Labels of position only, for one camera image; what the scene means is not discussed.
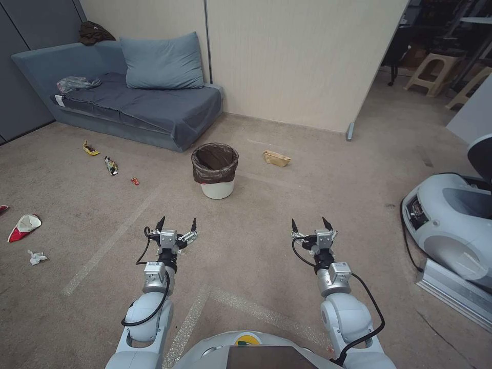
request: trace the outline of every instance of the blue sofa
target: blue sofa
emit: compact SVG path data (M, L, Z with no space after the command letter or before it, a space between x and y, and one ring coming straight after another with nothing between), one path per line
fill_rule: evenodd
M182 152L222 113L222 88L217 85L127 88L127 65L118 41L26 51L12 59L57 121L91 131ZM100 77L102 84L60 98L56 83L67 76Z

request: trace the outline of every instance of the dark screen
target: dark screen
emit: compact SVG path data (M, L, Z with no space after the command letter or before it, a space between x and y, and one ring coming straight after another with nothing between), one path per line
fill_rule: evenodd
M227 369L316 369L291 346L231 346Z

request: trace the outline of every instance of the blue pillow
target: blue pillow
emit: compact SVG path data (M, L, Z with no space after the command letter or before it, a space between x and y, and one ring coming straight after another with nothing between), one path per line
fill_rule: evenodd
M196 32L169 40L120 38L127 62L127 86L141 89L203 87Z

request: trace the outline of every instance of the white machine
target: white machine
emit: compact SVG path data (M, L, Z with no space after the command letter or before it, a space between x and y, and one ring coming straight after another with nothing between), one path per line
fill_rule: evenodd
M174 368L395 369L376 336L384 328L379 307L365 283L349 265L335 262L331 246L337 232L325 219L323 222L324 229L305 236L298 232L292 221L292 249L301 260L314 267L324 298L321 317L337 359L324 359L281 337L236 331L200 341L183 355ZM163 347L173 317L173 303L169 297L174 290L177 254L198 237L196 220L191 231L184 235L174 230L163 230L163 223L164 218L156 230L144 229L148 242L136 263L145 264L144 294L132 303L121 322L125 328L106 369L163 368ZM158 261L141 262L151 240L159 246ZM315 263L303 259L295 249L296 244L308 250ZM381 324L376 329L367 307L350 295L349 279L352 276L362 283L380 316Z
M424 269L418 268L423 280L419 285L490 330L492 135L469 146L468 160L482 179L433 175L403 199L401 214L408 232L431 259Z

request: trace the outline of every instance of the stool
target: stool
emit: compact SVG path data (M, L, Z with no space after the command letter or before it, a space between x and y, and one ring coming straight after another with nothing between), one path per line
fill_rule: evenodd
M466 84L465 87L458 93L458 95L455 96L451 102L446 105L448 109L451 109L454 105L456 104L463 104L465 105L466 102L470 99L468 96L468 92L475 87L477 84L482 83L489 75L492 74L492 68L491 67L485 67L482 69L475 77L473 77L470 82Z
M422 64L419 65L404 89L408 90L412 85L419 85L428 88L428 97L436 97L444 87L451 83L453 76L452 72L456 70L456 67L463 60L465 53L464 50L433 50L433 52L424 59ZM420 75L423 74L425 69L429 66L429 63L434 60L440 60L444 63L436 79L421 79Z

